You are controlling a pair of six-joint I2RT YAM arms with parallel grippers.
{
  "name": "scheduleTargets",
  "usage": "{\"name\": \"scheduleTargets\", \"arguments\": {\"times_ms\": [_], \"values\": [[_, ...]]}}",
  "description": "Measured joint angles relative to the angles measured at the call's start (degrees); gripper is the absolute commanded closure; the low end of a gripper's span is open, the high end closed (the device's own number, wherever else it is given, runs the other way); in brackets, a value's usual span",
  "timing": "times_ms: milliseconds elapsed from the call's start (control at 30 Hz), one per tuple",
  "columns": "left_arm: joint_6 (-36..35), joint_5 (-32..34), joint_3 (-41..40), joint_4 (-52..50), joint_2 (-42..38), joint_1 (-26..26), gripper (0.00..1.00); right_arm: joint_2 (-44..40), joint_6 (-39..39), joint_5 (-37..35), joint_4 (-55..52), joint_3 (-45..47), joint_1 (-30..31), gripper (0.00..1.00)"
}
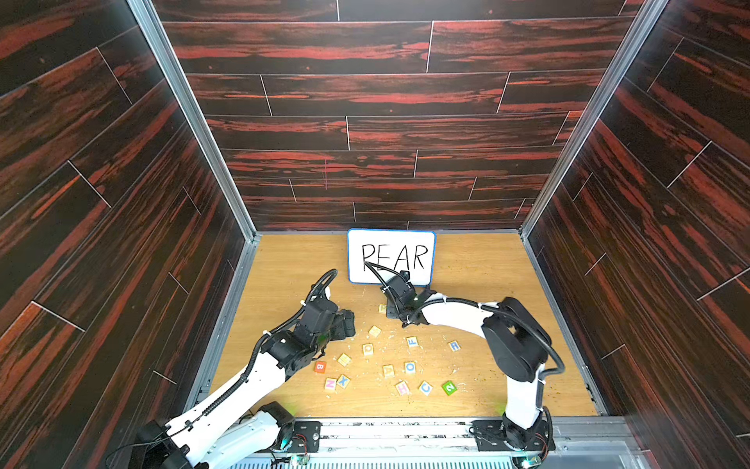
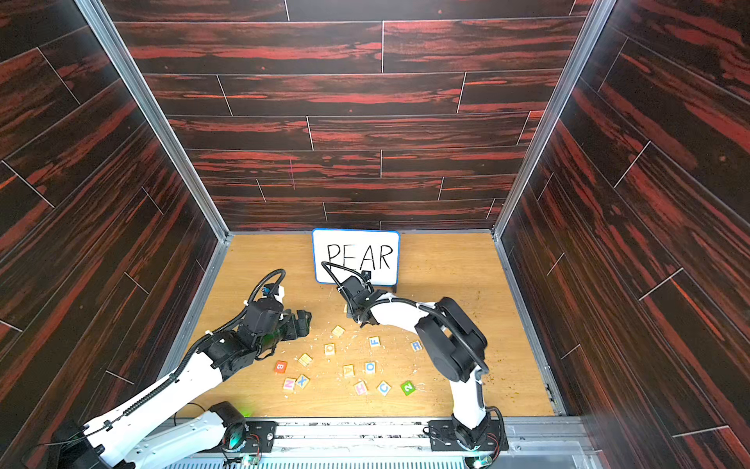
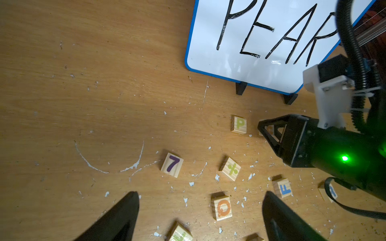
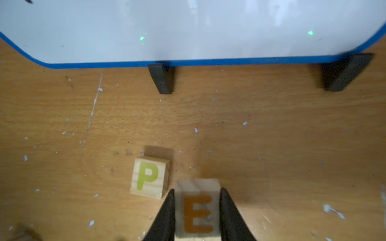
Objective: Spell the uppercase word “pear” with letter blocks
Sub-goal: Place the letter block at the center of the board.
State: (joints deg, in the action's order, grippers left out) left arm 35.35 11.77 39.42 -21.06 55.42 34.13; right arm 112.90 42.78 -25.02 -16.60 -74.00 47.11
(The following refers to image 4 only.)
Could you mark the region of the wooden block green P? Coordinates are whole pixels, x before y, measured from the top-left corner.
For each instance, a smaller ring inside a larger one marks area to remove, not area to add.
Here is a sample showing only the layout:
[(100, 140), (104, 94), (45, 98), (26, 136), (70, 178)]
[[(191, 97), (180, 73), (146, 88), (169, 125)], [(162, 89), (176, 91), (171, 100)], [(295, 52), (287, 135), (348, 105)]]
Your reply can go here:
[(168, 191), (170, 161), (141, 156), (134, 161), (130, 193), (162, 199)]

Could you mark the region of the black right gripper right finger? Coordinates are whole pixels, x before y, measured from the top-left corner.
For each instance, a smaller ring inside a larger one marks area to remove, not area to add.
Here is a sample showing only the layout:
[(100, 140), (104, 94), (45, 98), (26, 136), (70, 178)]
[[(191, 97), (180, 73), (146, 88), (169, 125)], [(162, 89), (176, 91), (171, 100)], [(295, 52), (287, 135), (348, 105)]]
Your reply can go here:
[(222, 241), (256, 241), (229, 192), (220, 192), (220, 231)]

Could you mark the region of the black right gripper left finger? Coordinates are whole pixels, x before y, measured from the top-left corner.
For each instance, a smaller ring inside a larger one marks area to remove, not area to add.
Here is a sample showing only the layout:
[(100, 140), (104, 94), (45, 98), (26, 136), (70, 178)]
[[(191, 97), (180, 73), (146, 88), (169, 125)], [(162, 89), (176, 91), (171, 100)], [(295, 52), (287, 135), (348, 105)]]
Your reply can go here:
[(171, 189), (143, 241), (174, 241), (175, 209), (175, 190)]

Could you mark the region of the wooden block orange E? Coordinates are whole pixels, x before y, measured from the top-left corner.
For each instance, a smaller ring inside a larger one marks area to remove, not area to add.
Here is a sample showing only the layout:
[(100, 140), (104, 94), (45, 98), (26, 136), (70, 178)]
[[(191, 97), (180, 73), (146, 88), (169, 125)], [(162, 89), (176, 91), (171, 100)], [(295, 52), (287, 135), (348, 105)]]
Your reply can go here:
[(186, 179), (175, 187), (177, 238), (219, 237), (220, 192), (217, 179)]

